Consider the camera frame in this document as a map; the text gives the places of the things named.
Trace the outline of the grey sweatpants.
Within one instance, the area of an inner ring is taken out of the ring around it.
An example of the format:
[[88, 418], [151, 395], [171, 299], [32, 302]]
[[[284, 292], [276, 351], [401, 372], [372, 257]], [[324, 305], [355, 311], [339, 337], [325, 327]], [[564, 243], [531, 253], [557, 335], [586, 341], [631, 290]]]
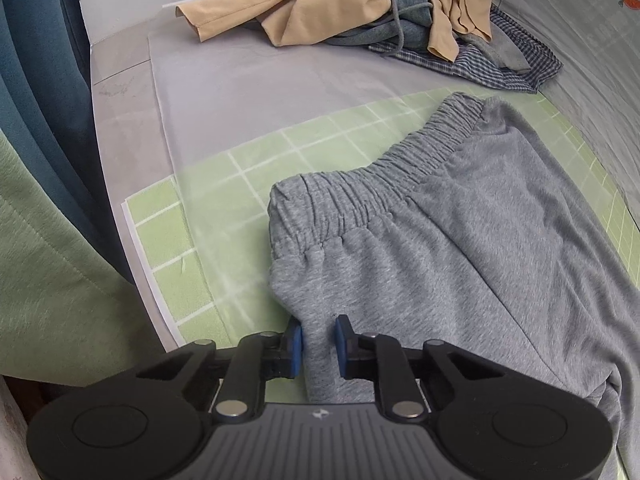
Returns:
[[455, 93], [372, 164], [270, 192], [270, 286], [303, 327], [314, 403], [368, 402], [333, 327], [441, 339], [581, 396], [610, 421], [605, 478], [639, 474], [639, 291], [523, 116]]

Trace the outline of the green grid cutting mat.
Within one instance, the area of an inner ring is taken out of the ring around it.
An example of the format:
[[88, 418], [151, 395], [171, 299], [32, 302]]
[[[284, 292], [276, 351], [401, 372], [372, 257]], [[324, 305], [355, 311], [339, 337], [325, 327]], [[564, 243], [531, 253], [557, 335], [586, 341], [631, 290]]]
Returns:
[[378, 158], [423, 126], [448, 88], [416, 92], [268, 128], [225, 150], [174, 161], [171, 176], [125, 200], [129, 231], [177, 344], [210, 338], [230, 347], [283, 310], [267, 286], [267, 206], [294, 174], [349, 170]]

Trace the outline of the green quilted fabric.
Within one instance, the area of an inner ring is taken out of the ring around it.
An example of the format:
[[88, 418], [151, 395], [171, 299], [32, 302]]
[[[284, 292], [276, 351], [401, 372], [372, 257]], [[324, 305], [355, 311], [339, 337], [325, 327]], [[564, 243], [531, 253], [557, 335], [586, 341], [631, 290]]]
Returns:
[[85, 386], [163, 354], [133, 284], [1, 141], [1, 373]]

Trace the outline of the teal curtain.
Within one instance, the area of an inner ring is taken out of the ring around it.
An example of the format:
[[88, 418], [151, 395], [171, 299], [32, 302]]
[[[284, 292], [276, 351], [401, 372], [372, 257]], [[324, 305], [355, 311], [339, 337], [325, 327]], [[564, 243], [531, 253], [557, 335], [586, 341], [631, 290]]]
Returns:
[[1, 129], [60, 213], [130, 280], [96, 140], [79, 0], [1, 0]]

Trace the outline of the grey hoodie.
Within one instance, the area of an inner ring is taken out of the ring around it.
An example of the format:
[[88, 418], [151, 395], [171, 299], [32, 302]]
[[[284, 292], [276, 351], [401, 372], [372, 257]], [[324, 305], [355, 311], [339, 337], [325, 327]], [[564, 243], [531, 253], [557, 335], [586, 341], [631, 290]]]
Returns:
[[[425, 53], [426, 50], [421, 47], [419, 40], [425, 39], [428, 33], [424, 26], [424, 13], [430, 9], [427, 9], [426, 6], [422, 8], [422, 4], [426, 4], [426, 0], [397, 0], [397, 3], [400, 10], [401, 30], [405, 34], [404, 46], [409, 51]], [[497, 25], [491, 26], [491, 40], [485, 40], [473, 34], [460, 34], [460, 32], [456, 32], [454, 38], [459, 45], [458, 58], [461, 58], [463, 47], [473, 46], [498, 68], [508, 68], [518, 74], [524, 74], [530, 70], [529, 62], [526, 61], [523, 52]], [[392, 50], [395, 50], [399, 49], [399, 39], [400, 36], [394, 29], [392, 18], [385, 15], [372, 25], [342, 32], [341, 35], [330, 38], [326, 42], [334, 46], [368, 49], [386, 42], [392, 47]]]

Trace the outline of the blue denim jeans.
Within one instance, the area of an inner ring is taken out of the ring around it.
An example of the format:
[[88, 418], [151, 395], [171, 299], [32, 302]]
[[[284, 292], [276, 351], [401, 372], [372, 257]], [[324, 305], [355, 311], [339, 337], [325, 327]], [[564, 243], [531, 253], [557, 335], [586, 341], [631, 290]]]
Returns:
[[425, 53], [432, 27], [431, 0], [390, 0], [390, 10], [377, 20], [326, 40], [340, 47], [368, 48], [388, 42], [396, 49]]

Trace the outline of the blue plaid shirt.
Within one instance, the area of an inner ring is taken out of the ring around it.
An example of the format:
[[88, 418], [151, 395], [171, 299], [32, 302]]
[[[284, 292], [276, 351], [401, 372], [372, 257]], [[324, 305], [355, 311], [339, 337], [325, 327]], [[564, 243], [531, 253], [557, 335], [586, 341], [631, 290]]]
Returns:
[[559, 75], [561, 61], [549, 47], [495, 4], [490, 10], [492, 39], [458, 39], [454, 62], [438, 56], [402, 49], [391, 41], [372, 44], [369, 50], [415, 66], [459, 77], [494, 90], [535, 93]]

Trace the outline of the beige shirt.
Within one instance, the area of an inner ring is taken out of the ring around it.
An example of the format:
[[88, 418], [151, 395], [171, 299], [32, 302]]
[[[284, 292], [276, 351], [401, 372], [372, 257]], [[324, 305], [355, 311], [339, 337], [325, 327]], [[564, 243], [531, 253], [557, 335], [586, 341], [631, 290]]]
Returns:
[[[454, 34], [491, 40], [492, 0], [432, 0], [427, 52], [448, 62], [459, 54]], [[392, 10], [392, 0], [189, 0], [176, 5], [202, 41], [257, 20], [276, 47], [310, 46], [372, 23]]]

